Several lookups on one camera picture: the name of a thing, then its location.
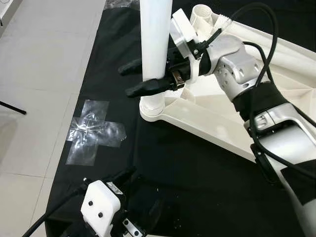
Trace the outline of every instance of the transparent tape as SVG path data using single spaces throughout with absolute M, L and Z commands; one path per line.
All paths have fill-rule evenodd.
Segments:
M 129 7 L 139 10 L 139 0 L 106 0 L 104 10 L 118 7 Z
M 72 141 L 66 164 L 94 165 L 98 146 L 120 147 L 126 138 L 124 125 L 105 121 L 109 103 L 86 100 L 81 117 L 71 121 L 67 141 Z

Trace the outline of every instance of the black tripod leg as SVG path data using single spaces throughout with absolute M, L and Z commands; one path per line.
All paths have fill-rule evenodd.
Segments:
M 26 111 L 21 110 L 21 109 L 18 109 L 18 108 L 16 108 L 16 107 L 12 106 L 12 105 L 8 105 L 8 104 L 6 104 L 6 103 L 4 103 L 4 102 L 2 102 L 2 101 L 0 101 L 0 105 L 5 106 L 5 107 L 7 107 L 7 108 L 9 108 L 9 109 L 11 109 L 11 110 L 14 110 L 14 111 L 16 111 L 16 112 L 19 112 L 19 113 L 21 113 L 21 114 L 23 114 L 23 115 L 26 115 Z

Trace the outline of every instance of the tile floor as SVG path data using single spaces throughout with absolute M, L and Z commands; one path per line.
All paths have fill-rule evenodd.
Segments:
M 0 106 L 0 237 L 45 212 L 104 4 L 23 0 L 0 38 L 0 101 L 28 112 Z

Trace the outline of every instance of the white pipe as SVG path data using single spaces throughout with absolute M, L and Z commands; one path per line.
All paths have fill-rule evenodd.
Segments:
M 164 76 L 171 10 L 172 0 L 140 0 L 143 81 Z M 157 116 L 163 109 L 162 93 L 141 98 L 141 114 Z

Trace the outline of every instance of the black fabric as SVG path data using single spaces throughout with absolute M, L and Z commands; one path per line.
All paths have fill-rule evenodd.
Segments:
M 316 159 L 296 165 L 312 174 L 316 174 Z M 302 205 L 316 199 L 316 180 L 308 178 L 290 168 L 284 168 L 281 170 L 281 173 Z
M 239 112 L 244 121 L 249 119 L 251 105 L 253 105 L 254 115 L 257 115 L 264 110 L 286 102 L 287 100 L 282 96 L 277 87 L 270 82 L 261 83 L 258 87 L 250 88 L 233 100 L 236 111 Z
M 189 16 L 197 3 L 230 15 L 245 0 L 174 0 L 173 11 L 183 8 Z M 270 3 L 281 18 L 280 36 L 315 49 L 314 3 Z M 266 18 L 256 13 L 249 14 L 244 23 L 267 32 L 270 29 Z M 142 220 L 155 200 L 165 203 L 155 234 L 303 236 L 286 192 L 269 186 L 254 163 L 166 122 L 149 123 L 140 118 L 139 101 L 128 99 L 124 90 L 139 83 L 141 77 L 121 77 L 117 72 L 121 65 L 140 57 L 139 11 L 104 11 L 74 116 L 80 116 L 85 99 L 109 101 L 106 120 L 123 123 L 127 139 L 120 148 L 99 146 L 94 166 L 65 165 L 71 147 L 71 142 L 65 142 L 47 208 L 84 177 L 100 179 L 135 165 L 143 179 L 130 190 L 133 215 Z M 73 199 L 49 218 L 49 237 L 59 236 L 67 225 L 81 219 L 82 200 Z

